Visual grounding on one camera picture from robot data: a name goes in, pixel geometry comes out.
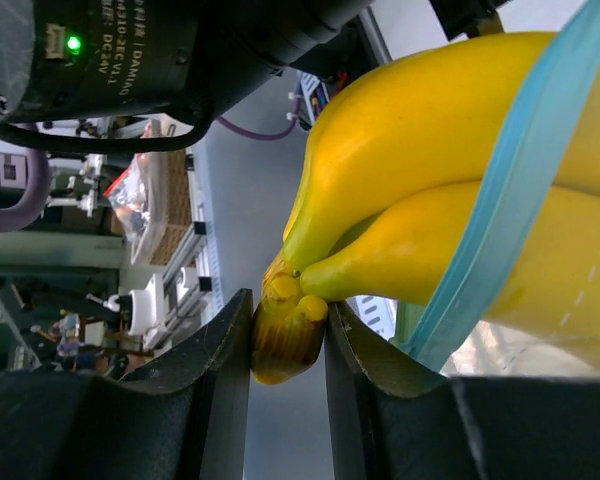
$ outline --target electronics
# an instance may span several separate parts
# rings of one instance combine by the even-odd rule
[[[298,79],[300,80],[300,88],[307,109],[309,123],[314,125],[322,110],[331,101],[329,92],[324,83],[315,75],[298,72]]]
[[[0,124],[152,111],[196,125],[335,37],[370,3],[0,2]]]

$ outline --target banana bunch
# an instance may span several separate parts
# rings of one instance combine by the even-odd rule
[[[327,302],[364,294],[426,305],[509,107],[553,36],[478,37],[397,60],[325,109],[282,250],[263,279],[252,353],[258,381],[280,383],[315,362]],[[486,319],[600,368],[600,75]]]

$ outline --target black cable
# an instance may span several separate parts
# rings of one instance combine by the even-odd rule
[[[306,120],[302,120],[302,119],[298,120],[298,126],[305,132],[311,131],[311,124],[309,122],[307,122]]]
[[[0,140],[3,142],[31,148],[33,150],[52,150],[72,153],[100,153],[105,155],[168,152],[181,150],[198,143],[207,134],[213,122],[212,116],[206,115],[198,125],[184,135],[169,138],[142,139],[93,139],[51,135],[48,133],[24,130],[14,125],[0,125]]]

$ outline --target banana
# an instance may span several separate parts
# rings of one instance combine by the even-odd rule
[[[326,301],[378,295],[426,305],[462,237],[480,182],[429,189],[309,266],[302,291]],[[485,320],[529,333],[600,369],[600,197],[552,187]]]
[[[283,233],[283,248],[263,278],[263,302],[270,301],[267,298],[271,297],[273,280],[301,274],[302,290],[315,298],[339,300],[360,292],[426,304],[457,242],[430,238],[429,248],[419,260],[412,258],[415,254],[409,257],[408,252],[402,252],[409,257],[409,270],[400,270],[400,262],[388,265],[396,252],[365,252],[360,242],[373,238],[369,236],[372,231],[382,231],[377,225],[394,214],[398,203],[444,185],[481,180],[519,86],[553,37],[553,33],[503,34],[452,44],[376,69],[336,97],[309,136],[300,186]],[[554,183],[600,197],[600,75]],[[413,220],[415,231],[399,233],[411,238],[445,231],[449,238],[459,239],[471,205],[450,205],[442,217],[424,215],[417,222]],[[414,241],[410,245],[423,244]],[[352,276],[354,270],[341,260],[355,249],[376,262],[376,274],[361,271]],[[318,274],[325,271],[333,275],[329,282]],[[501,298],[507,297],[505,292],[507,288]],[[252,366],[256,378],[264,383],[283,381],[306,368],[297,351],[291,363],[282,358],[284,350],[272,340],[291,341],[302,331],[298,325],[307,325],[298,319],[314,318],[298,310],[300,300],[294,301],[285,303],[285,308],[256,311],[255,338],[260,349],[254,359],[266,357],[267,361],[254,360]],[[523,325],[515,313],[518,306],[511,314],[498,310],[498,305],[496,302],[492,309],[496,320],[507,324],[510,319],[514,325]],[[538,315],[525,318],[537,319]],[[324,322],[308,324],[315,327],[305,330],[307,335],[310,332],[313,348],[319,344]],[[523,326],[526,331],[542,334],[539,326],[536,330],[532,325]],[[553,336],[563,338],[565,332],[569,329]],[[581,348],[577,341],[570,340],[570,345],[573,352]],[[582,348],[581,356],[593,358],[588,346]],[[316,350],[305,358],[314,356]]]
[[[397,60],[345,89],[309,139],[284,236],[288,268],[326,258],[347,229],[409,195],[480,180],[512,100],[553,37],[478,37]],[[600,195],[598,83],[555,183]]]
[[[296,278],[271,279],[255,312],[251,369],[255,379],[274,385],[299,375],[320,353],[328,306],[303,296]]]

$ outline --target wire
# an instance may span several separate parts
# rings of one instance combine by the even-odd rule
[[[336,87],[336,93],[333,94],[334,97],[336,95],[338,95],[344,89],[344,87],[347,85],[348,81],[349,81],[349,74],[347,72],[338,73],[338,86]]]
[[[298,86],[298,88],[296,89],[296,93],[299,94],[300,93],[300,87]],[[233,133],[240,135],[242,137],[245,138],[249,138],[251,140],[257,140],[257,141],[261,141],[261,142],[275,142],[277,140],[282,140],[285,137],[288,137],[291,132],[293,132],[293,130],[296,127],[296,123],[298,122],[298,112],[300,111],[300,105],[302,103],[302,98],[296,98],[294,101],[294,105],[293,105],[293,111],[291,112],[293,115],[293,118],[289,124],[289,126],[283,130],[280,133],[274,133],[274,134],[267,134],[267,133],[256,133],[256,132],[252,132],[250,130],[246,130],[242,127],[239,127],[238,125],[231,123],[229,120],[227,120],[224,117],[220,117],[218,118],[217,122],[222,125],[223,127],[225,127],[226,129],[232,131]]]
[[[320,115],[320,106],[318,105],[318,99],[314,96],[311,96],[311,108],[313,109],[314,118],[318,118],[318,115]]]
[[[24,125],[24,128],[38,129],[35,124]],[[27,171],[27,186],[18,203],[10,208],[0,208],[0,233],[22,230],[33,223],[45,208],[51,190],[47,156],[40,150],[28,150]]]
[[[311,131],[311,124],[300,118],[298,119],[298,128],[305,133],[309,133]]]
[[[207,134],[213,119],[210,114],[184,135],[169,138],[93,139],[50,135],[24,130],[14,125],[0,125],[0,140],[34,150],[52,150],[72,153],[100,153],[105,155],[167,152],[181,150],[199,142]]]
[[[320,102],[320,108],[324,110],[324,108],[327,106],[327,97],[324,94],[324,90],[322,90],[322,84],[318,85],[318,88],[316,88],[316,95],[318,96],[318,101]]]

